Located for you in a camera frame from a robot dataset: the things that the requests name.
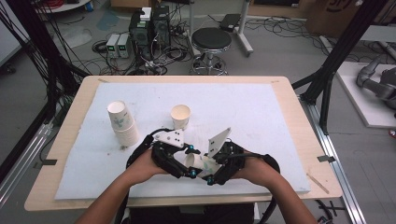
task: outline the stool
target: stool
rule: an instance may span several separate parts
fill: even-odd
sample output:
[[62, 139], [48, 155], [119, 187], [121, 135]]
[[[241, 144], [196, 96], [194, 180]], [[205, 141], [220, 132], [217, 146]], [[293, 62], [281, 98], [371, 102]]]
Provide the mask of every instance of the stool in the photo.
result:
[[230, 35], [219, 28], [209, 27], [195, 31], [191, 37], [192, 45], [201, 51], [202, 55], [192, 61], [190, 73], [202, 75], [202, 70], [207, 75], [216, 71], [217, 75], [228, 75], [225, 62], [214, 54], [222, 53], [231, 45]]

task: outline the human arm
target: human arm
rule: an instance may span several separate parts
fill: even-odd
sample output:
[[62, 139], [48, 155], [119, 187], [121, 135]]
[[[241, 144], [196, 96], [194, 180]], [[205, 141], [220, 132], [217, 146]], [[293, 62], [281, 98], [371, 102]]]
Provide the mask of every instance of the human arm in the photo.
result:
[[238, 171], [233, 178], [244, 178], [253, 184], [268, 188], [275, 197], [286, 223], [317, 224], [290, 183], [263, 160], [246, 158], [245, 168]]
[[166, 172], [151, 159], [151, 149], [147, 150], [107, 187], [76, 223], [110, 223], [128, 189], [157, 174]]

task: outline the power supply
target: power supply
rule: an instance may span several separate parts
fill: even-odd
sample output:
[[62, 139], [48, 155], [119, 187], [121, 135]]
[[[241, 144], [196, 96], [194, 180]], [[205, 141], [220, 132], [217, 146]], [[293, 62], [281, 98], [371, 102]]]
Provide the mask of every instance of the power supply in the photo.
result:
[[119, 42], [120, 35], [111, 35], [106, 43], [107, 55], [110, 58], [119, 58], [119, 48], [117, 48], [117, 43]]
[[132, 51], [131, 37], [128, 34], [120, 35], [119, 42], [117, 43], [119, 54], [121, 58], [129, 58]]

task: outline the cardboard box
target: cardboard box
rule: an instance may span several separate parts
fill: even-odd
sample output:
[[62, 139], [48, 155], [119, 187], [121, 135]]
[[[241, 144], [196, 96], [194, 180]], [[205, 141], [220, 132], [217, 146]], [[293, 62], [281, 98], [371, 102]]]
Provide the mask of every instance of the cardboard box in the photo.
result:
[[306, 20], [306, 30], [314, 35], [340, 37], [360, 8], [356, 3], [356, 0], [317, 0]]
[[111, 6], [116, 8], [155, 7], [161, 0], [111, 0]]

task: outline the human hand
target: human hand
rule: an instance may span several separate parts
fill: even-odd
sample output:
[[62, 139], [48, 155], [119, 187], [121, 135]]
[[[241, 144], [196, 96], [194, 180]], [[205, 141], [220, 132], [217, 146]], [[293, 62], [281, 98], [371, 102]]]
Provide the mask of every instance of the human hand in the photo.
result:
[[165, 170], [158, 167], [151, 158], [151, 149], [145, 151], [132, 163], [122, 175], [128, 180], [130, 186], [143, 183], [154, 175], [167, 174]]
[[271, 188], [275, 187], [276, 181], [282, 178], [282, 176], [262, 159], [246, 157], [245, 167], [236, 172], [233, 178], [246, 179], [253, 184], [260, 185], [271, 190]]

